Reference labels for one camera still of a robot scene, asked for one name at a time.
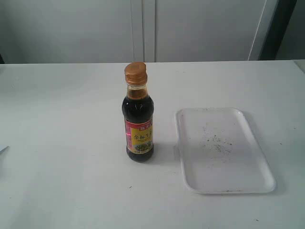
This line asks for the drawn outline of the dark soy sauce bottle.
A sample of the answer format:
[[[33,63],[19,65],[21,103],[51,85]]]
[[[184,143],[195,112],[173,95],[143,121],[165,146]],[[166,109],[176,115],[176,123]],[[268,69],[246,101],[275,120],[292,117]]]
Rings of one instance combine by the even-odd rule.
[[[126,153],[136,162],[145,162],[153,155],[154,103],[148,95],[146,64],[133,62],[126,66],[127,93],[122,102],[125,124]]]

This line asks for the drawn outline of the dark vertical post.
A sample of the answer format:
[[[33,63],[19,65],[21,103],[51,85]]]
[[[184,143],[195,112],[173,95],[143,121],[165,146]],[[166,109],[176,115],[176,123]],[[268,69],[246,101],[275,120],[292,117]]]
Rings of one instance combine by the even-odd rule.
[[[294,12],[297,0],[278,0],[268,33],[263,43],[260,61],[275,60],[285,35],[287,26]]]

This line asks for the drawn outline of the white plastic tray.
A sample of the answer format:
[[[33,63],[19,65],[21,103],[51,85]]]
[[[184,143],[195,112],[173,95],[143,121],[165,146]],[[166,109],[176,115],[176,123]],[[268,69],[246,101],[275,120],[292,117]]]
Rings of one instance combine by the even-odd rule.
[[[264,194],[276,180],[244,114],[235,108],[176,112],[185,185],[198,194]]]

